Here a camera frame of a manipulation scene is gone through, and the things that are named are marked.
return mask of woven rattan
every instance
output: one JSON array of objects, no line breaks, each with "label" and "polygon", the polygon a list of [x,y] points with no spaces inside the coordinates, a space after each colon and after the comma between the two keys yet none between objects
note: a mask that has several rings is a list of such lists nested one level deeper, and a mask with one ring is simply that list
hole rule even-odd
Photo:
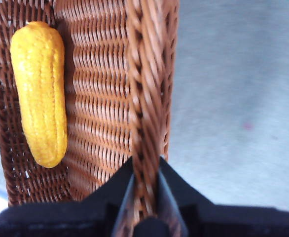
[{"label": "woven rattan", "polygon": [[[69,141],[52,169],[37,165],[28,148],[10,60],[13,33],[30,21],[57,28],[66,49]],[[9,205],[82,200],[133,156],[135,218],[155,213],[177,21],[176,0],[0,0],[0,152]]]}]

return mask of gray floor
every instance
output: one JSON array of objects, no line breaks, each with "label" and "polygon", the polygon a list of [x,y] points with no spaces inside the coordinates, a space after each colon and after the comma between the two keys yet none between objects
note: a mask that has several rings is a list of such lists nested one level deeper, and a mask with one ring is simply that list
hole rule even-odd
[{"label": "gray floor", "polygon": [[174,85],[180,175],[215,203],[289,210],[289,1],[182,0]]}]

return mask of yellow corn cob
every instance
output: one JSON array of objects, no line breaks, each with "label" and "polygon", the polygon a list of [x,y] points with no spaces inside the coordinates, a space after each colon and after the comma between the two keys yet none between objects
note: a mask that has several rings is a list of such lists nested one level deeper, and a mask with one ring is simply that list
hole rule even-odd
[{"label": "yellow corn cob", "polygon": [[11,41],[23,131],[36,162],[46,168],[55,167],[67,148],[64,51],[59,33],[43,22],[29,23]]}]

